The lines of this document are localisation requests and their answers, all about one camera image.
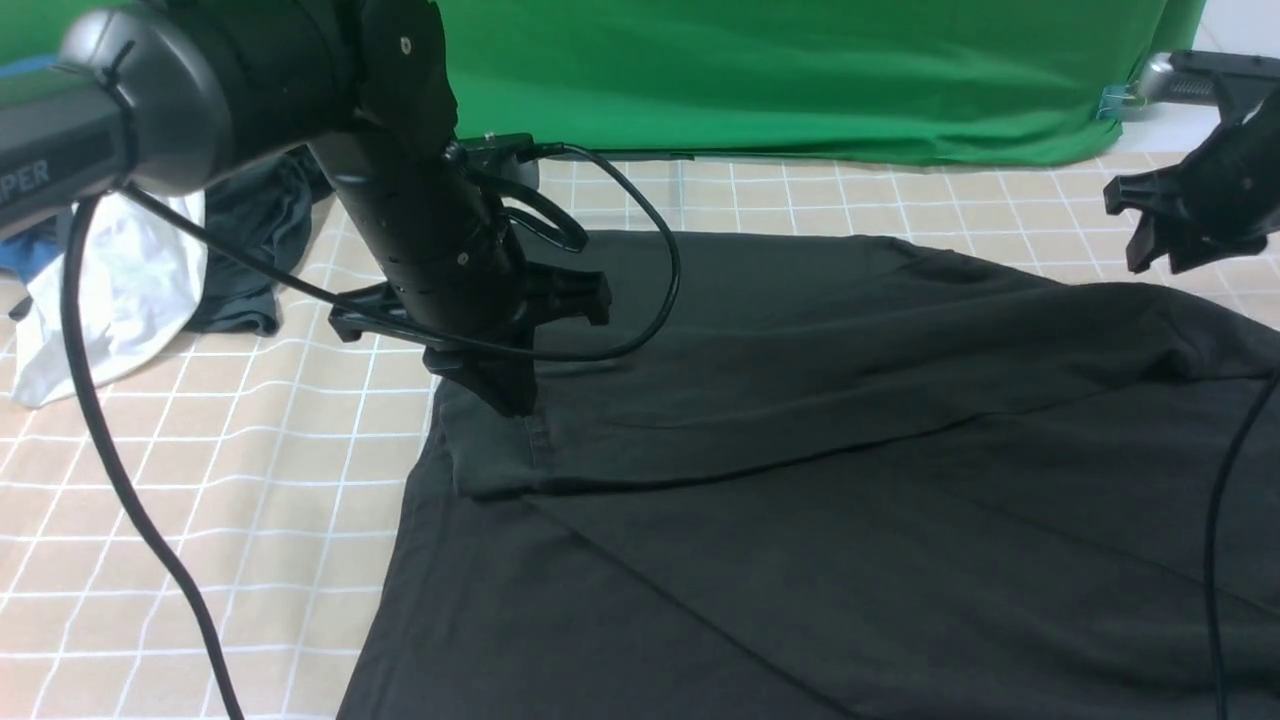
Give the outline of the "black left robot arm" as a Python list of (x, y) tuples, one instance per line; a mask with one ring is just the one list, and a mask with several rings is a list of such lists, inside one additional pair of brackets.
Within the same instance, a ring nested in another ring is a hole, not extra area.
[(526, 416), (540, 325), (609, 320), (600, 273), (531, 263), (516, 231), (580, 252), (526, 135), (461, 141), (431, 1), (131, 1), (87, 10), (56, 61), (3, 81), (3, 233), (95, 193), (173, 197), (308, 145), (384, 284), (343, 293), (340, 338), (425, 347), (433, 373)]

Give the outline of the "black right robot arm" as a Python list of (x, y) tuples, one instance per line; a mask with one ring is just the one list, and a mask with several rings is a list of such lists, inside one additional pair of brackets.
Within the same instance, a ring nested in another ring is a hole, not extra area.
[(1279, 61), (1271, 56), (1183, 50), (1155, 54), (1138, 79), (1103, 92), (1098, 115), (1137, 117), (1158, 102), (1213, 108), (1219, 123), (1179, 163), (1117, 176), (1105, 211), (1138, 211), (1129, 272), (1161, 258), (1181, 274), (1257, 256), (1279, 227)]

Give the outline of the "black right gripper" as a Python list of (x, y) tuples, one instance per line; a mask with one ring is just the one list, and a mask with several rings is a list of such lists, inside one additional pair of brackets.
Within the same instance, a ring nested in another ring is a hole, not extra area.
[(1277, 232), (1277, 122), (1225, 122), (1179, 164), (1112, 178), (1103, 204), (1112, 217), (1140, 214), (1126, 246), (1134, 274), (1161, 258), (1181, 274), (1260, 255)]

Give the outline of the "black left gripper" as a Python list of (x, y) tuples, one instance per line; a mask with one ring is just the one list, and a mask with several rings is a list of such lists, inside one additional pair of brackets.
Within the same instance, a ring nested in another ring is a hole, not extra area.
[(535, 360), (594, 363), (612, 351), (536, 351), (539, 327), (570, 318), (611, 320), (612, 295), (600, 272), (540, 263), (468, 269), (457, 264), (394, 264), (387, 282), (339, 295), (328, 322), (343, 342), (383, 334), (421, 345), (426, 368), (502, 416), (530, 416), (538, 401)]

